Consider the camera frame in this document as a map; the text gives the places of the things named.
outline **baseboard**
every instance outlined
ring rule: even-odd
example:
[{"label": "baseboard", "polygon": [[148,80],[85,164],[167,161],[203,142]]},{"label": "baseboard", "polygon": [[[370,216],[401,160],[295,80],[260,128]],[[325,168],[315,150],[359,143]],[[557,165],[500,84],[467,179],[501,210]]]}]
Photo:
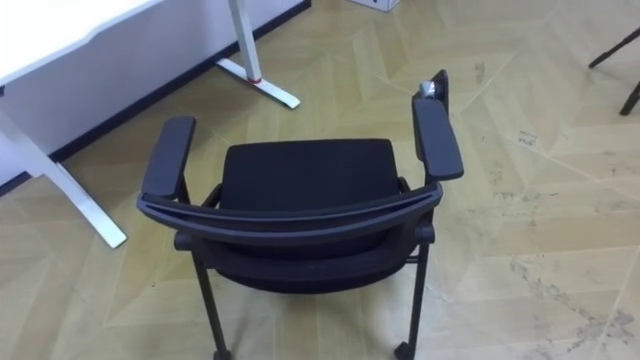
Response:
[{"label": "baseboard", "polygon": [[[280,25],[286,23],[287,21],[291,20],[296,15],[300,14],[301,12],[303,12],[304,10],[310,7],[311,7],[311,0],[303,0],[298,5],[292,7],[291,9],[285,11],[284,13],[278,15],[271,21],[267,22],[266,24],[254,30],[253,36],[256,39],[260,39],[261,37],[275,30]],[[200,64],[185,71],[175,79],[169,81],[168,83],[154,90],[153,92],[146,95],[142,99],[131,104],[126,109],[120,111],[119,113],[115,114],[109,119],[103,121],[98,126],[87,131],[86,133],[80,135],[78,138],[71,141],[67,145],[54,151],[50,155],[51,159],[56,162],[61,162],[70,158],[71,156],[78,153],[80,150],[84,149],[85,147],[94,143],[95,141],[105,136],[109,132],[113,131],[118,126],[131,120],[136,115],[145,111],[155,103],[164,99],[165,97],[175,92],[176,90],[180,89],[181,87],[187,85],[188,83],[190,83],[191,81],[199,77],[200,75],[211,70],[213,67],[216,66],[216,63],[218,62],[218,60],[230,57],[231,55],[237,53],[238,51],[240,51],[240,48],[237,42],[218,51],[217,53],[213,54],[211,57],[204,60]],[[18,176],[0,185],[0,196],[3,196],[9,193],[10,191],[17,188],[18,186],[20,186],[30,178],[31,177],[26,172],[20,173]]]}]

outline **white desk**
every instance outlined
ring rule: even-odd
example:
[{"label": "white desk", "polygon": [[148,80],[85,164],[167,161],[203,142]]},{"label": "white desk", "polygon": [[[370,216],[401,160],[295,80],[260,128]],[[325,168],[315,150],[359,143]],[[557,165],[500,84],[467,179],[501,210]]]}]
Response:
[{"label": "white desk", "polygon": [[[162,0],[0,0],[0,86],[83,46],[100,31],[132,17]],[[248,69],[228,59],[218,65],[276,100],[295,108],[300,101],[262,79],[244,0],[229,0],[242,59]],[[126,235],[62,167],[6,116],[0,107],[0,132],[33,177],[45,175],[64,192],[102,238],[117,247]]]}]

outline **white desk leg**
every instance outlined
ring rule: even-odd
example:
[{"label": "white desk leg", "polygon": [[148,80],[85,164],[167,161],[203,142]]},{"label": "white desk leg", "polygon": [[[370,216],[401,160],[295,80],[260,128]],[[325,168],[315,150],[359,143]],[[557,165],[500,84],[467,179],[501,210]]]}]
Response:
[{"label": "white desk leg", "polygon": [[60,164],[56,164],[29,139],[4,113],[0,112],[0,132],[9,140],[16,153],[23,159],[27,172],[34,177],[46,175],[62,190],[98,234],[115,248],[122,244],[126,235],[100,208],[89,194]]},{"label": "white desk leg", "polygon": [[247,13],[244,0],[229,0],[229,8],[231,9],[233,25],[235,26],[236,34],[238,35],[242,62],[247,69],[229,59],[222,59],[218,61],[218,66],[247,81],[249,84],[255,86],[262,92],[284,103],[290,108],[295,109],[298,107],[298,105],[300,105],[300,100],[298,100],[298,98],[262,78],[262,74],[260,72],[260,61],[258,60],[258,53],[256,51],[256,43],[253,39],[253,31],[251,29],[249,14]]}]

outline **wooden floor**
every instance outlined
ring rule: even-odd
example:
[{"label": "wooden floor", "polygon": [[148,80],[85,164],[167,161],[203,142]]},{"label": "wooden floor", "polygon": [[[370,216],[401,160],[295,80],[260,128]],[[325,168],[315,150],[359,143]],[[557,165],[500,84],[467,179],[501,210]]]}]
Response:
[{"label": "wooden floor", "polygon": [[[416,359],[640,359],[640,43],[631,0],[345,0],[259,42],[290,111],[212,70],[66,165],[129,235],[111,250],[47,180],[0,199],[0,359],[205,360],[214,344],[189,258],[134,206],[163,121],[199,119],[202,199],[231,144],[386,137],[413,185],[409,97],[445,68],[466,175],[445,185]],[[236,359],[391,359],[413,267],[358,291],[286,297],[211,273]]]}]

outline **plastic armrest pad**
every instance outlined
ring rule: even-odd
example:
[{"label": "plastic armrest pad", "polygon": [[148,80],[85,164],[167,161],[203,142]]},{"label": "plastic armrest pad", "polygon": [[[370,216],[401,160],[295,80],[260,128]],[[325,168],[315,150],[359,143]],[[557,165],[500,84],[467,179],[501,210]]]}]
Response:
[{"label": "plastic armrest pad", "polygon": [[196,119],[191,116],[165,122],[147,165],[143,193],[168,199],[178,196],[195,126]]},{"label": "plastic armrest pad", "polygon": [[428,181],[462,177],[460,149],[442,102],[414,98],[412,103],[417,155],[425,165]]}]

